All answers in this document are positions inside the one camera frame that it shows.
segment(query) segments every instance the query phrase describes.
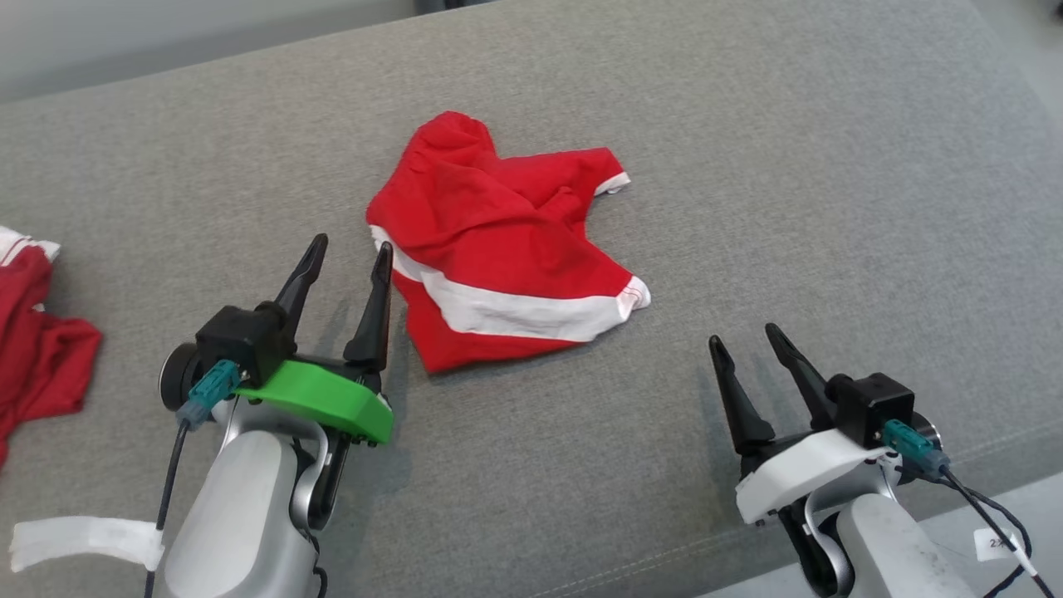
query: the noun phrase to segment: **white trim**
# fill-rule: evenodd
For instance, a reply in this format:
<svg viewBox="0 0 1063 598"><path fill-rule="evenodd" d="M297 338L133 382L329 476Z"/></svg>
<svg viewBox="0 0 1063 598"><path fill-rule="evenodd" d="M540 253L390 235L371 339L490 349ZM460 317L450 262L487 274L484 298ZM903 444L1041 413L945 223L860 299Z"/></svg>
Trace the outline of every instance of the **white trim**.
<svg viewBox="0 0 1063 598"><path fill-rule="evenodd" d="M622 189L630 182L631 177L627 175L627 172L621 172L615 176L610 176L609 178L606 178L606 181L603 182L601 185L598 185L597 188L594 189L594 197L597 197L604 192L612 194Z"/></svg>
<svg viewBox="0 0 1063 598"><path fill-rule="evenodd" d="M424 285L443 321L455 332L587 343L627 322L634 310L649 305L649 289L639 276L631 276L614 296L579 298L510 294L469 286L406 255L383 227L370 224L369 228L377 250L385 240L391 242L394 271Z"/></svg>
<svg viewBox="0 0 1063 598"><path fill-rule="evenodd" d="M19 234L6 226L0 226L0 266L10 266L15 256L27 246L45 250L49 261L54 261L60 253L60 243L50 240L34 240L30 235Z"/></svg>

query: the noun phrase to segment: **wall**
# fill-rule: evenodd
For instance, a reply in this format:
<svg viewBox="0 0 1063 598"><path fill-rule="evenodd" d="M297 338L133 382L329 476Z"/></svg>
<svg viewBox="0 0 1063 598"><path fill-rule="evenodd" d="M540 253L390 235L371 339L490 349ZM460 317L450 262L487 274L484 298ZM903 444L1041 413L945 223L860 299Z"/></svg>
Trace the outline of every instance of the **wall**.
<svg viewBox="0 0 1063 598"><path fill-rule="evenodd" d="M1048 112L1063 125L1063 18L1052 17L1061 0L974 2Z"/></svg>
<svg viewBox="0 0 1063 598"><path fill-rule="evenodd" d="M415 14L415 0L0 0L0 102Z"/></svg>

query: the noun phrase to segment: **garment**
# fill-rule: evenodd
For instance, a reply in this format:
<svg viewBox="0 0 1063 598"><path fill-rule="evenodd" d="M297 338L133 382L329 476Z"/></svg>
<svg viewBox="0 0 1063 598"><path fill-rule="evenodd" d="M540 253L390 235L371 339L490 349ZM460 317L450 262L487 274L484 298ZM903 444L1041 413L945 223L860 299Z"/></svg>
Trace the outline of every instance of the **garment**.
<svg viewBox="0 0 1063 598"><path fill-rule="evenodd" d="M51 275L45 249L24 242L0 266L0 467L16 426L81 411L91 377L100 332L35 309Z"/></svg>
<svg viewBox="0 0 1063 598"><path fill-rule="evenodd" d="M394 246L425 369L587 343L648 306L642 279L586 236L594 197L629 181L606 148L500 158L463 114L418 129L366 219Z"/></svg>

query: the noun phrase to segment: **teal connector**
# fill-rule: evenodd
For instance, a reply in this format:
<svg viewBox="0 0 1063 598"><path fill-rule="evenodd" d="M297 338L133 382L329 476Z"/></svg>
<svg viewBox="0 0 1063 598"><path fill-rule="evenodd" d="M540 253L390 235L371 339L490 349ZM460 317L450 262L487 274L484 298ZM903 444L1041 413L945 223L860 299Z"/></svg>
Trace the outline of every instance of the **teal connector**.
<svg viewBox="0 0 1063 598"><path fill-rule="evenodd" d="M240 366L229 360L214 364L206 375L188 391L188 403L178 410L178 425L187 423L195 432L210 417L210 410L240 386Z"/></svg>
<svg viewBox="0 0 1063 598"><path fill-rule="evenodd" d="M899 420L891 420L882 427L882 444L933 478L940 478L942 466L950 463L947 455Z"/></svg>

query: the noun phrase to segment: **gray fabric surface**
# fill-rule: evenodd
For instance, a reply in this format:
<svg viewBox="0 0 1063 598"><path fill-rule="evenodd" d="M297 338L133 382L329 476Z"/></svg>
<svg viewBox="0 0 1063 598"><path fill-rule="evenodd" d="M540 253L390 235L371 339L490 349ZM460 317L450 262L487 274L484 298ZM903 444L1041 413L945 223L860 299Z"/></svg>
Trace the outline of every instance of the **gray fabric surface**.
<svg viewBox="0 0 1063 598"><path fill-rule="evenodd" d="M583 348L429 378L396 302L394 443L349 463L321 542L333 595L681 597L792 561L777 525L740 524L706 351L721 335L798 431L769 321L825 374L914 389L985 493L1061 469L1063 153L966 2L508 1L0 106L0 222L64 243L49 307L105 335L85 411L13 438L0 536L152 519L163 360L219 307L272 296L318 230L299 340L340 352L365 206L443 109L504 155L611 148L634 183L589 236L654 304ZM187 444L171 533L217 439ZM0 571L0 594L141 580L86 557Z"/></svg>

